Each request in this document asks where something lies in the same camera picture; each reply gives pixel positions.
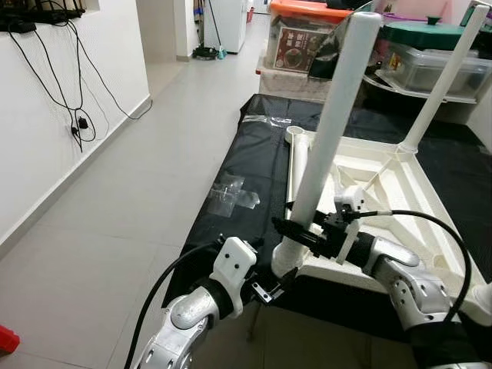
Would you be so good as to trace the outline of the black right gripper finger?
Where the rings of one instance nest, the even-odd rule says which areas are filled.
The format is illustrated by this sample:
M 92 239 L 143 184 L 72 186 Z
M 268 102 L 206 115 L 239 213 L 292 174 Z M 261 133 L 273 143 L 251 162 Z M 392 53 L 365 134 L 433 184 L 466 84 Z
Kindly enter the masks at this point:
M 322 251 L 323 239 L 316 233 L 310 232 L 306 226 L 284 218 L 272 218 L 271 222 L 273 222 L 277 233 L 280 233 L 285 239 L 301 244 L 312 252 Z

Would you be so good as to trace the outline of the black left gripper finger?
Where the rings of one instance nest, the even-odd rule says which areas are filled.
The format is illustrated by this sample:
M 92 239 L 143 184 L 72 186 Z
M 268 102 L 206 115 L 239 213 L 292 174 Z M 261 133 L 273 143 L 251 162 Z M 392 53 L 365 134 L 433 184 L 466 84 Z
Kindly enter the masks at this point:
M 281 277 L 279 277 L 277 280 L 277 284 L 275 284 L 274 287 L 268 293 L 282 294 L 285 291 L 289 291 L 289 289 L 291 289 L 291 286 L 295 283 L 296 278 L 298 277 L 298 272 L 299 272 L 299 268 L 295 267 L 292 268 L 287 273 L 281 275 Z

